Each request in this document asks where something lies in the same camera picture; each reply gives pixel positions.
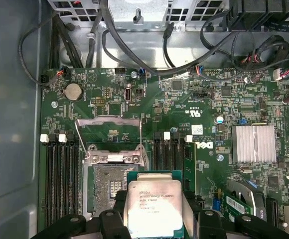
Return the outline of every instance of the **metal bracket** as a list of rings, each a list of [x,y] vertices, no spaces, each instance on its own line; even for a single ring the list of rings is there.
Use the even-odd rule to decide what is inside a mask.
[[[162,29],[168,0],[108,0],[108,7],[117,28]]]

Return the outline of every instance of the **ram slot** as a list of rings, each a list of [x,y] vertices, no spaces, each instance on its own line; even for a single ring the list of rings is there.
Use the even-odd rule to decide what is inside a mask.
[[[46,187],[45,187],[45,200],[46,200],[46,211],[45,211],[45,227],[51,225],[51,211],[52,211],[52,156],[53,148],[55,143],[49,143],[47,145],[46,152]]]
[[[64,196],[63,196],[63,209],[64,216],[69,214],[69,147],[65,148],[65,156],[64,156],[64,168],[63,168],[63,182],[64,182]]]
[[[69,214],[73,213],[73,208],[72,208],[72,203],[73,203],[73,197],[72,197],[72,192],[73,192],[73,155],[74,155],[74,150],[73,147],[69,146],[69,155],[67,157],[67,160],[69,162],[68,165],[68,170],[69,170],[69,174],[68,174],[68,205],[69,205]]]
[[[171,157],[170,157],[170,168],[169,170],[173,171],[176,170],[176,163],[177,163],[177,152],[178,152],[178,140],[172,139],[171,140]]]
[[[62,194],[63,194],[63,180],[62,180],[62,162],[65,156],[65,145],[58,145],[57,163],[56,163],[56,212],[57,220],[62,217]]]
[[[57,144],[53,146],[51,157],[51,224],[56,221],[56,163],[57,163]]]
[[[160,148],[160,140],[155,139],[153,143],[153,162],[152,162],[152,170],[158,170],[159,168],[159,158],[161,154],[161,148]]]
[[[78,213],[78,190],[79,190],[79,178],[78,178],[78,147],[75,143],[70,145],[72,149],[72,213]]]

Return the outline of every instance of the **screw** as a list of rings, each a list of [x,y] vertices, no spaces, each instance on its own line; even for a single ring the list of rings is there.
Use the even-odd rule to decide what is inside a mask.
[[[222,154],[219,154],[216,159],[219,161],[219,162],[222,162],[224,160],[224,156]]]
[[[131,78],[137,78],[137,77],[138,77],[137,71],[132,71],[132,72],[130,73],[130,76],[131,76]]]
[[[57,108],[57,107],[58,107],[57,101],[53,101],[53,102],[51,103],[51,106],[52,106],[53,108]]]
[[[139,158],[138,157],[133,157],[133,163],[139,163]]]
[[[246,222],[250,222],[251,221],[251,218],[248,217],[248,216],[243,216],[242,219]]]
[[[214,213],[212,211],[206,211],[205,214],[208,216],[213,216]]]
[[[181,31],[181,27],[179,25],[175,26],[175,29],[174,29],[176,32],[180,32]]]
[[[72,222],[72,223],[74,223],[74,222],[76,222],[76,221],[78,221],[79,219],[78,218],[72,218],[72,219],[70,219],[70,221]]]
[[[93,157],[93,162],[94,162],[94,163],[97,163],[98,161],[99,161],[99,158],[98,158],[97,156],[94,156],[94,157]]]

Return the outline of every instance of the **heatsink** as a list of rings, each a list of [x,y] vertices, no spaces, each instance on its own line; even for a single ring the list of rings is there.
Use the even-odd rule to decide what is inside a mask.
[[[233,162],[276,162],[275,132],[273,125],[233,126]]]

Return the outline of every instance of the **green circuit board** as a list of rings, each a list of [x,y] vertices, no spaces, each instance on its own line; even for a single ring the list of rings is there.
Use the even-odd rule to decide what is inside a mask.
[[[140,119],[142,122],[142,142],[149,158],[149,169],[153,169],[154,144],[156,133],[178,133],[185,143],[183,161],[183,186],[205,200],[205,207],[212,208],[212,198],[218,189],[225,188],[226,180],[250,181],[265,196],[289,203],[287,186],[289,183],[289,104],[282,99],[289,93],[289,76],[274,81],[272,71],[245,73],[231,82],[213,82],[204,80],[195,71],[184,71],[170,76],[151,76],[149,73],[132,78],[132,69],[119,74],[115,69],[72,69],[67,77],[60,77],[50,88],[42,90],[41,134],[66,133],[72,135],[73,148],[61,148],[59,155],[69,155],[70,162],[78,164],[77,170],[64,179],[64,172],[51,172],[54,179],[61,178],[60,188],[66,180],[75,179],[75,184],[68,186],[70,197],[75,198],[75,209],[71,206],[67,211],[82,212],[82,162],[84,151],[77,139],[74,121],[76,119],[94,119],[98,116],[120,116],[124,119]],[[52,77],[57,70],[48,70],[46,75]],[[234,76],[234,69],[206,69],[204,74],[228,78]],[[257,74],[260,80],[253,84],[250,80]],[[78,84],[83,90],[81,99],[74,102],[66,98],[64,90],[71,84]],[[126,89],[130,89],[131,98],[126,100]],[[219,125],[215,120],[222,116],[224,122]],[[275,126],[276,163],[238,164],[232,159],[232,130],[234,125],[252,125],[255,123]],[[139,129],[136,127],[119,127],[117,125],[101,125],[83,127],[81,134],[86,145],[97,144],[102,149],[119,151],[121,148],[132,149],[139,143]],[[197,148],[196,143],[204,143]],[[46,165],[47,147],[40,150],[40,191],[39,191],[39,223],[41,230],[48,225],[48,205],[55,205],[48,193],[52,188],[48,185]],[[224,160],[217,160],[218,155]],[[251,173],[243,173],[241,168],[251,169]],[[89,211],[93,209],[94,185],[88,184]],[[64,190],[59,189],[57,197],[63,197]]]

